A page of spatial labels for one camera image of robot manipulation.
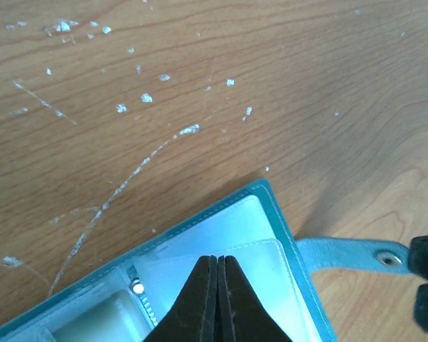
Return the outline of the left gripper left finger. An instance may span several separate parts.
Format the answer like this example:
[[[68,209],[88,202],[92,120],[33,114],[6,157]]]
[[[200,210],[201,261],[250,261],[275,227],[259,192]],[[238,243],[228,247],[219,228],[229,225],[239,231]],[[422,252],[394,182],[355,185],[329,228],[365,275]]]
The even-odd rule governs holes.
[[[218,259],[202,256],[170,311],[146,337],[147,341],[214,341]]]

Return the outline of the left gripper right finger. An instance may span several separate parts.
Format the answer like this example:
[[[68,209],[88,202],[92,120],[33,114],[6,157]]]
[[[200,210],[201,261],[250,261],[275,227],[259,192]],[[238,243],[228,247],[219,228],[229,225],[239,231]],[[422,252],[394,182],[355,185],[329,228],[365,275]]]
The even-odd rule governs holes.
[[[290,340],[267,313],[233,256],[218,259],[216,340]]]

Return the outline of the teal card holder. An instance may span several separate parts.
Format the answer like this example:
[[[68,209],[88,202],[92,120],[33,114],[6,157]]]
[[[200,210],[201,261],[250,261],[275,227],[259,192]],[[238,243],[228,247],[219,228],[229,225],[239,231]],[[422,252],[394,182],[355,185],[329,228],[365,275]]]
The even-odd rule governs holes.
[[[0,327],[0,341],[334,341],[311,273],[407,275],[391,241],[296,240],[257,180]]]

